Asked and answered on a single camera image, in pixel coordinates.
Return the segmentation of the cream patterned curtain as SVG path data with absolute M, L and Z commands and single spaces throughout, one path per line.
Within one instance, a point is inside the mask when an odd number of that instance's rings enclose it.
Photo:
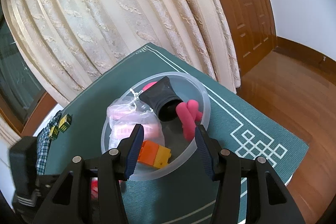
M 62 106 L 147 43 L 234 92 L 241 84 L 219 0 L 1 0 L 19 53 Z

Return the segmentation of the blue plaid shirt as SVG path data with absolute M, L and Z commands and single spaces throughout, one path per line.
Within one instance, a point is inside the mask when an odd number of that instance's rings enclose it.
M 52 141 L 51 139 L 49 139 L 49 131 L 52 126 L 59 126 L 61 115 L 62 111 L 59 110 L 37 136 L 37 175 L 45 174 L 49 148 Z

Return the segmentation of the black cloth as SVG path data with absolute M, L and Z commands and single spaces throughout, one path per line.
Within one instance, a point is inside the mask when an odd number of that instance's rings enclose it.
M 177 118 L 176 107 L 183 102 L 175 93 L 167 76 L 142 92 L 139 100 L 153 109 L 161 122 L 169 122 Z

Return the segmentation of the wooden window frame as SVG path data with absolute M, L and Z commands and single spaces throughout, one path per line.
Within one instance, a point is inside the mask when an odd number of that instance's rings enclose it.
M 1 13 L 1 115 L 19 136 L 32 136 L 55 106 L 19 53 Z

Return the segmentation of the pink items plastic bag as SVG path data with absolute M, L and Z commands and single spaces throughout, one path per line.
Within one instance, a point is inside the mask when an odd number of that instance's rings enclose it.
M 133 89 L 115 100 L 106 110 L 108 122 L 108 148 L 116 148 L 122 139 L 130 137 L 136 124 L 144 129 L 144 139 L 165 145 L 162 125 L 153 109 L 139 99 L 140 92 Z

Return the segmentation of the brown wooden door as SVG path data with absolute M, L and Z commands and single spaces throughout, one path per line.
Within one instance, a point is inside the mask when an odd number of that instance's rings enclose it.
M 220 0 L 234 42 L 239 71 L 245 75 L 276 45 L 270 0 Z

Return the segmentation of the orange yellow toy block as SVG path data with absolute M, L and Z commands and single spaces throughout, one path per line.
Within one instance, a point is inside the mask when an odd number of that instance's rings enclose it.
M 154 143 L 153 141 L 145 140 L 142 143 L 138 155 L 138 162 L 156 169 L 161 169 L 169 164 L 170 157 L 171 149 Z

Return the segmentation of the clear plastic bowl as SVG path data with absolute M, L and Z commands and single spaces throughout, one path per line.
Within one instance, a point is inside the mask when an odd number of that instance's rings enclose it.
M 157 82 L 163 77 L 169 77 L 171 86 L 183 102 L 195 100 L 199 104 L 199 111 L 202 113 L 200 124 L 209 126 L 210 122 L 210 98 L 202 83 L 195 77 L 181 72 L 163 72 L 147 77 L 129 88 L 121 97 L 126 96 L 130 89 L 142 93 L 147 84 Z M 138 163 L 134 173 L 130 176 L 133 181 L 155 180 L 172 173 L 182 166 L 197 150 L 194 140 L 187 141 L 183 136 L 181 121 L 175 118 L 169 122 L 161 122 L 163 135 L 165 137 L 164 147 L 171 149 L 169 164 L 161 169 Z M 108 148 L 108 122 L 105 120 L 101 134 L 101 151 L 105 153 Z

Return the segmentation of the red white packet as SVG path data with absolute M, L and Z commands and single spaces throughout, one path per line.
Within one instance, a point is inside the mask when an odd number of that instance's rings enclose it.
M 91 199 L 98 199 L 98 179 L 96 177 L 91 179 Z

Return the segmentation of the small green yellow box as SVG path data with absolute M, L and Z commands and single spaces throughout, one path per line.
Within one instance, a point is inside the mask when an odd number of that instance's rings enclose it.
M 58 135 L 59 135 L 58 126 L 57 125 L 52 126 L 49 131 L 49 139 L 56 140 L 58 138 Z

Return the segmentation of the green table mat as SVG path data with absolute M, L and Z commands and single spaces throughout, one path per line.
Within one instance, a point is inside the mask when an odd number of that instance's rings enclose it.
M 253 106 L 163 48 L 147 44 L 107 71 L 65 109 L 70 128 L 51 142 L 46 174 L 59 174 L 75 156 L 101 155 L 107 107 L 141 80 L 163 72 L 198 79 L 210 97 L 208 134 L 241 157 L 262 156 L 283 182 L 290 180 L 308 146 Z M 198 153 L 172 173 L 148 181 L 126 182 L 123 203 L 130 223 L 209 223 L 218 183 L 206 175 Z

